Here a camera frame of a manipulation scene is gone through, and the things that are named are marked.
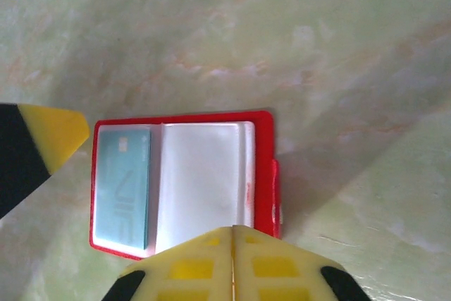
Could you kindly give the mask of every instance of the green marble floor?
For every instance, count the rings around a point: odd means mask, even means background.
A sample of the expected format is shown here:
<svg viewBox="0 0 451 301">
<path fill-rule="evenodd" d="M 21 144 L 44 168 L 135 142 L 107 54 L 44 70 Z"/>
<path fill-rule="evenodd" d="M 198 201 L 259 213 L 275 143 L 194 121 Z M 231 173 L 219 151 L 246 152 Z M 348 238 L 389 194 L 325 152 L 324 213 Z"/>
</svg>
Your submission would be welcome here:
<svg viewBox="0 0 451 301">
<path fill-rule="evenodd" d="M 285 239 L 373 300 L 451 299 L 451 0 L 0 0 L 0 26 L 0 102 L 272 108 Z M 90 152 L 0 220 L 2 300 L 100 300 L 130 263 L 89 247 Z"/>
</svg>

